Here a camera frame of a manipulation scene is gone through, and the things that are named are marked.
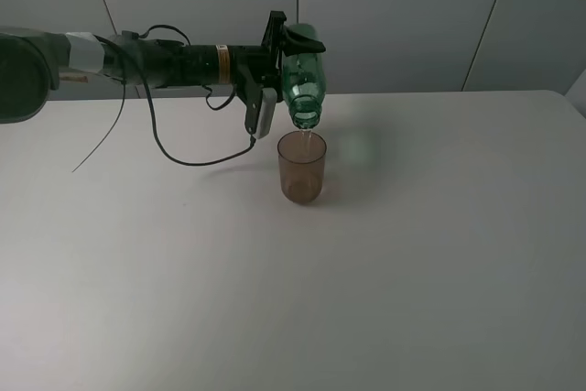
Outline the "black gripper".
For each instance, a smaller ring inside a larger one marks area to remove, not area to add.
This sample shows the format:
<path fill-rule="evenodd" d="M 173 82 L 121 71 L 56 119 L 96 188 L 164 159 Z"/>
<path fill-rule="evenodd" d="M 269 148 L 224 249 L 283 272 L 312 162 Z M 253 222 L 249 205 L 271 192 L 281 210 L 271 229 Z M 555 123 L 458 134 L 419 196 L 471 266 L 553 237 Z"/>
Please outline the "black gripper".
<path fill-rule="evenodd" d="M 244 127 L 248 133 L 256 131 L 264 88 L 275 89 L 277 103 L 282 101 L 283 30 L 282 51 L 286 57 L 326 51 L 313 25 L 294 24 L 284 28 L 286 20 L 284 12 L 271 11 L 261 44 L 236 49 L 235 94 L 246 107 Z"/>

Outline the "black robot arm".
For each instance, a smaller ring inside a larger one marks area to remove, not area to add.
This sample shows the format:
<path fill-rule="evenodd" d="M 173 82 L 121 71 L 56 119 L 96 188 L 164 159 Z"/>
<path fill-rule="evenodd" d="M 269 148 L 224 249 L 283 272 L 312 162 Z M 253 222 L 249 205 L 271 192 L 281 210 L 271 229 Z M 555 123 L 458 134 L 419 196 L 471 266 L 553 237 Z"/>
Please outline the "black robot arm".
<path fill-rule="evenodd" d="M 125 31 L 110 39 L 87 33 L 1 29 L 1 121 L 36 115 L 62 81 L 95 74 L 153 89 L 231 85 L 244 103 L 246 131 L 260 138 L 259 120 L 283 99 L 285 57 L 320 54 L 325 47 L 286 24 L 282 11 L 269 15 L 260 44 L 191 45 Z"/>

